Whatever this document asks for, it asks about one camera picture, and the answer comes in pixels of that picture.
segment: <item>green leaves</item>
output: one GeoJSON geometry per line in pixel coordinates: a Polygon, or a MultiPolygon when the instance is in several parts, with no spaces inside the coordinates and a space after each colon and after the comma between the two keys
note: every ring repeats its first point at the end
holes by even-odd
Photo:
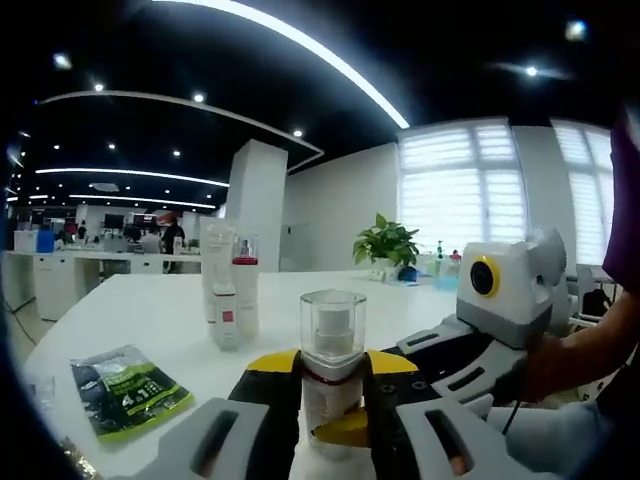
{"type": "Polygon", "coordinates": [[[377,258],[389,258],[395,265],[415,265],[418,248],[412,241],[418,230],[407,231],[397,222],[389,222],[380,213],[376,214],[375,226],[363,230],[353,244],[353,257],[356,264],[369,257],[372,262],[377,258]]]}
{"type": "Polygon", "coordinates": [[[384,229],[387,226],[387,219],[384,218],[379,213],[376,213],[376,227],[380,230],[384,229]]]}
{"type": "Polygon", "coordinates": [[[365,258],[367,258],[367,249],[366,248],[359,248],[358,251],[354,254],[355,258],[356,258],[356,265],[359,264],[361,261],[363,261],[365,258]]]}

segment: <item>potted plant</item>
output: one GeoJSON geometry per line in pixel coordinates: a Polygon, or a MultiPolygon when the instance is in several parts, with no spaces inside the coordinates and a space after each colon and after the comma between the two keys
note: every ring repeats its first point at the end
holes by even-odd
{"type": "Polygon", "coordinates": [[[417,232],[409,231],[397,222],[389,222],[377,213],[376,224],[360,232],[353,244],[356,265],[369,258],[371,263],[381,264],[387,278],[397,279],[401,267],[416,264],[418,248],[412,238],[417,232]]]}

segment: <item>white bottle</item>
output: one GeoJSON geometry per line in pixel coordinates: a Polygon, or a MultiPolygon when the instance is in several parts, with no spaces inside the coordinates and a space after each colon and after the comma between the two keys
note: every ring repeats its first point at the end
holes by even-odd
{"type": "Polygon", "coordinates": [[[309,443],[330,460],[347,458],[353,449],[321,442],[313,430],[360,406],[365,305],[364,295],[339,290],[301,297],[302,397],[309,443]]]}
{"type": "Polygon", "coordinates": [[[258,336],[258,237],[238,235],[233,247],[238,330],[244,340],[258,336]]]}
{"type": "Polygon", "coordinates": [[[233,285],[230,272],[234,236],[235,230],[227,220],[204,216],[200,218],[202,299],[209,324],[215,324],[217,319],[214,285],[233,285]]]}
{"type": "Polygon", "coordinates": [[[209,324],[209,331],[220,350],[237,350],[240,344],[236,319],[236,290],[231,284],[214,285],[216,323],[209,324]]]}
{"type": "Polygon", "coordinates": [[[175,236],[173,237],[173,254],[174,255],[182,255],[182,237],[175,236]]]}

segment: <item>gray gripper housing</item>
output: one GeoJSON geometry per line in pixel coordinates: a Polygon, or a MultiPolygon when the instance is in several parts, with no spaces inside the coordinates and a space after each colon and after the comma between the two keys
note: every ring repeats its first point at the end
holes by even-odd
{"type": "MultiPolygon", "coordinates": [[[[440,325],[423,330],[397,343],[403,355],[411,358],[420,350],[442,342],[471,335],[475,329],[450,315],[440,325]]],[[[453,398],[461,403],[475,400],[491,393],[496,383],[512,374],[526,358],[525,350],[514,350],[493,340],[473,362],[465,368],[434,382],[431,386],[443,397],[453,398]]]]}
{"type": "Polygon", "coordinates": [[[130,477],[110,480],[244,480],[267,405],[213,398],[167,432],[158,456],[130,477]],[[197,473],[209,449],[217,451],[207,476],[197,473]]]}
{"type": "Polygon", "coordinates": [[[504,436],[473,412],[450,398],[439,398],[397,407],[409,437],[420,478],[454,480],[454,472],[443,447],[443,433],[462,454],[468,480],[559,479],[551,473],[533,473],[508,453],[504,436]]]}

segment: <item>yellow camera lens ring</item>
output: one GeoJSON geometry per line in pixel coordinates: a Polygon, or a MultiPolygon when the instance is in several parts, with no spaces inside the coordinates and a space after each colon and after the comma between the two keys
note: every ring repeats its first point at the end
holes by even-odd
{"type": "Polygon", "coordinates": [[[491,257],[479,255],[469,273],[474,290],[483,297],[493,297],[500,289],[500,267],[491,257]]]}

